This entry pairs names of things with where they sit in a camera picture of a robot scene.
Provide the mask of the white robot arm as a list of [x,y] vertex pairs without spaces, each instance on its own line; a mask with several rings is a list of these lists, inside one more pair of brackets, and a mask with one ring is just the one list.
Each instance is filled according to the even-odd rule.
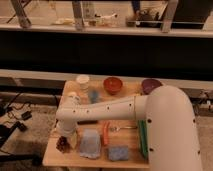
[[181,89],[164,85],[148,95],[95,104],[69,97],[57,112],[57,131],[69,137],[83,120],[144,120],[150,171],[203,171],[195,114]]

